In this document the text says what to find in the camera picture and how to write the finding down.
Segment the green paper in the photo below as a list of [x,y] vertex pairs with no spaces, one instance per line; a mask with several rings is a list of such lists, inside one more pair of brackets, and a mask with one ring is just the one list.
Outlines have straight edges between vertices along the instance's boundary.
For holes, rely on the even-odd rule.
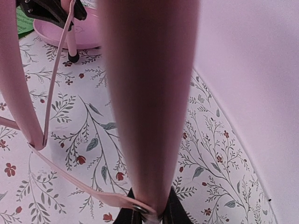
[[18,25],[18,35],[20,38],[20,34],[28,34],[33,30],[33,19],[28,18],[20,7],[17,7],[17,25]]

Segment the printed flower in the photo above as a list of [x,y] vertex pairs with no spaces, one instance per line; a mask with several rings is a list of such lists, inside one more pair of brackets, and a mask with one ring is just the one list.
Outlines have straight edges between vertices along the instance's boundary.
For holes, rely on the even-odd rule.
[[71,81],[70,79],[66,80],[65,83],[67,83],[68,85],[70,85],[71,83],[73,83],[73,81]]
[[225,130],[224,130],[224,136],[225,136],[227,139],[229,138],[228,132],[226,132]]
[[28,81],[28,79],[30,79],[31,77],[29,75],[25,75],[25,79],[26,79],[26,82]]
[[16,212],[17,214],[19,214],[21,211],[22,211],[22,207],[21,207],[21,206],[19,206],[19,207],[16,208],[16,210],[15,210],[15,212]]
[[86,163],[86,158],[84,156],[80,155],[76,158],[76,162],[79,162],[79,164],[82,165],[82,164]]
[[222,161],[222,157],[221,156],[217,156],[217,162],[220,162],[220,163],[223,163],[223,161]]
[[71,65],[72,65],[73,63],[70,62],[70,61],[67,61],[67,62],[63,62],[62,64],[64,64],[65,67],[71,67]]
[[108,215],[104,214],[103,215],[103,220],[105,221],[105,223],[109,223],[109,222],[113,221],[112,215],[110,213],[108,213]]
[[187,139],[187,137],[188,137],[188,136],[187,136],[187,133],[184,132],[184,133],[183,133],[183,139]]
[[4,172],[7,173],[8,177],[14,176],[16,167],[12,166],[9,162],[6,164],[6,166],[7,167],[5,168]]
[[211,213],[212,213],[212,210],[211,210],[210,208],[208,208],[208,209],[205,209],[205,212],[204,212],[204,214],[205,214],[206,216],[209,216],[209,215],[211,215]]
[[6,103],[0,103],[0,109],[5,110],[5,107],[7,106]]
[[122,180],[123,180],[123,176],[124,176],[123,173],[118,172],[118,173],[116,174],[116,179],[117,179],[118,181],[122,181]]
[[5,143],[6,143],[6,141],[4,141],[4,140],[0,140],[0,147],[1,148],[5,148],[6,147],[6,145],[5,145]]

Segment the floral tablecloth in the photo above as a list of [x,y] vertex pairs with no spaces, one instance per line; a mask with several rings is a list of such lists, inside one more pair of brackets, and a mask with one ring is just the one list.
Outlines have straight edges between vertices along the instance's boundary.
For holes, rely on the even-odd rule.
[[[20,41],[25,77],[44,122],[57,49],[36,33]],[[101,49],[64,52],[55,86],[48,146],[42,153],[90,187],[127,194],[130,181],[114,123]],[[0,116],[12,118],[0,95]],[[95,200],[31,152],[22,133],[0,126],[0,224],[112,223],[119,209]],[[275,224],[270,198],[194,70],[173,186],[195,224]]]

